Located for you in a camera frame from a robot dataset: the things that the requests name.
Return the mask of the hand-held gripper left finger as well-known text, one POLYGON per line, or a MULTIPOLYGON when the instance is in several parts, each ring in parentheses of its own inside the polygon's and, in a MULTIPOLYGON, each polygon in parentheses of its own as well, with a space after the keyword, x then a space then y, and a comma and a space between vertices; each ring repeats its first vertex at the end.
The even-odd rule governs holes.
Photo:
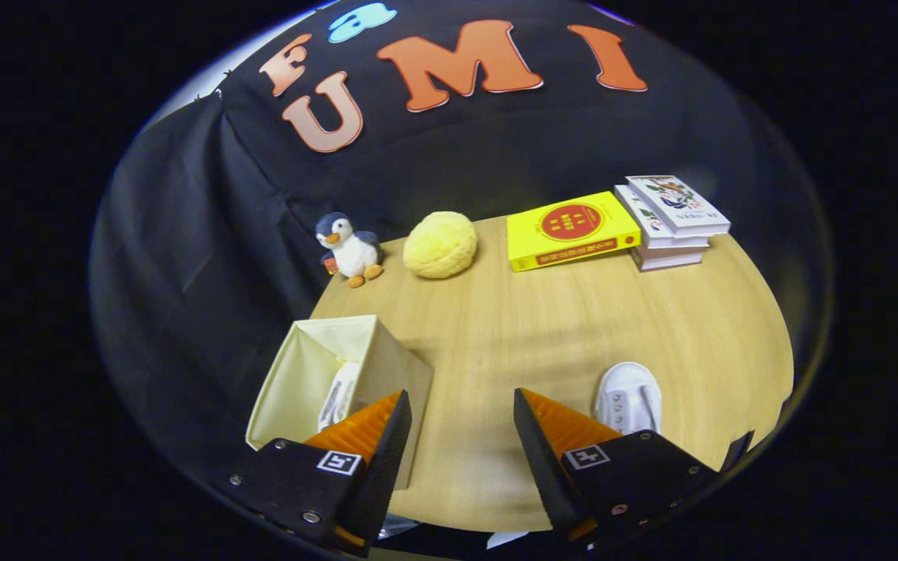
POLYGON ((228 465, 227 497, 321 549, 365 556, 378 539, 412 429, 399 390, 303 443, 274 438, 228 465))

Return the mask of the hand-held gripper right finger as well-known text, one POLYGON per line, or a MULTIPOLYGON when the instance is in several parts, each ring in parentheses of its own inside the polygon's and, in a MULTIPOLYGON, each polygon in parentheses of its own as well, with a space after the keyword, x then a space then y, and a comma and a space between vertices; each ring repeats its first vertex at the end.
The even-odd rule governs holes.
POLYGON ((719 473, 652 430, 624 434, 528 390, 517 429, 553 533, 567 550, 610 550, 674 519, 719 473))

